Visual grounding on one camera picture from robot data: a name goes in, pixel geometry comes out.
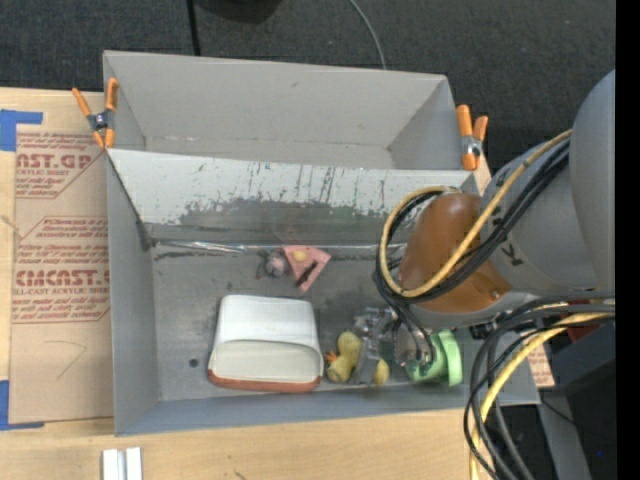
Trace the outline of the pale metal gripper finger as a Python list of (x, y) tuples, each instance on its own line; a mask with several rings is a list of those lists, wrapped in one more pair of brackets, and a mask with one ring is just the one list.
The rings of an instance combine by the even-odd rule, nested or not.
[(381, 360), (377, 342), (363, 338), (358, 359), (351, 374), (351, 383), (382, 385), (383, 370), (379, 366)]
[(389, 334), (396, 322), (390, 308), (366, 307), (353, 316), (353, 332), (362, 338), (381, 339)]

